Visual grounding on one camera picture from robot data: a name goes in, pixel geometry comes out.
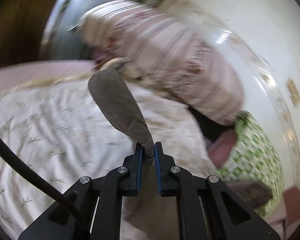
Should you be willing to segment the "olive quilted hooded jacket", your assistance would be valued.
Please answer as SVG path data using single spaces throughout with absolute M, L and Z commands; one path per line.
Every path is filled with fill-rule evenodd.
M 154 157 L 154 142 L 143 114 L 123 78 L 114 69 L 99 70 L 88 81 L 88 89 L 110 124 L 139 143 L 146 158 Z

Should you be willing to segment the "green white patterned blanket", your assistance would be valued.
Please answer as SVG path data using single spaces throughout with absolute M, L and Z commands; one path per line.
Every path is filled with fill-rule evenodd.
M 242 111 L 235 123 L 237 141 L 227 161 L 217 170 L 225 182 L 260 180 L 273 193 L 273 198 L 255 209 L 261 217 L 269 216 L 283 194 L 282 165 L 274 146 L 251 113 Z

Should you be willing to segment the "black garment behind pillows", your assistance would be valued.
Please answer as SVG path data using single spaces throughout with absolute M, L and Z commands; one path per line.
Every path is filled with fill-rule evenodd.
M 211 141 L 211 144 L 227 143 L 233 145 L 237 140 L 234 125 L 220 125 L 203 114 L 199 113 L 193 107 L 189 106 L 188 110 L 198 122 L 203 136 Z

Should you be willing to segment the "white floral bed quilt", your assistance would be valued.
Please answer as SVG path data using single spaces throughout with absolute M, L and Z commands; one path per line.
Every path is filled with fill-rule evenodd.
M 193 175 L 216 172 L 196 120 L 181 103 L 136 84 L 128 88 L 154 141 Z M 98 178 L 120 166 L 135 145 L 104 117 L 87 80 L 0 93 L 0 138 L 34 172 L 64 192 L 82 176 Z M 52 199 L 23 179 L 0 157 L 0 225 L 12 239 Z M 121 239 L 177 239 L 173 198 L 158 194 L 155 173 L 142 182 L 138 198 L 123 202 Z

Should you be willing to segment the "pink bed sheet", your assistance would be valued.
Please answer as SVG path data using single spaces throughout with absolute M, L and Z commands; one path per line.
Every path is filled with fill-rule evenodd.
M 0 68 L 0 91 L 26 81 L 65 77 L 91 71 L 96 62 L 92 60 L 36 61 Z

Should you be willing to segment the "striped floral pillow at window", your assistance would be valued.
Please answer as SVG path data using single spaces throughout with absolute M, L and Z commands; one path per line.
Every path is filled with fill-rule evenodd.
M 78 26 L 86 44 L 128 59 L 138 76 L 212 121 L 227 126 L 238 116 L 244 89 L 235 69 L 177 19 L 117 0 L 89 10 Z

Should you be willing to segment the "dark wooden wardrobe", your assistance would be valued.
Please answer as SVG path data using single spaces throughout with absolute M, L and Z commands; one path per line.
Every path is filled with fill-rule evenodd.
M 2 1 L 0 5 L 0 68 L 38 60 L 42 35 L 56 1 Z

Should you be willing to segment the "gold wall switch plate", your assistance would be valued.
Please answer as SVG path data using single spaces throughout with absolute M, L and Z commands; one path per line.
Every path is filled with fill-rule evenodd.
M 286 83 L 287 89 L 289 91 L 289 96 L 294 107 L 300 104 L 300 93 L 292 79 L 288 79 Z

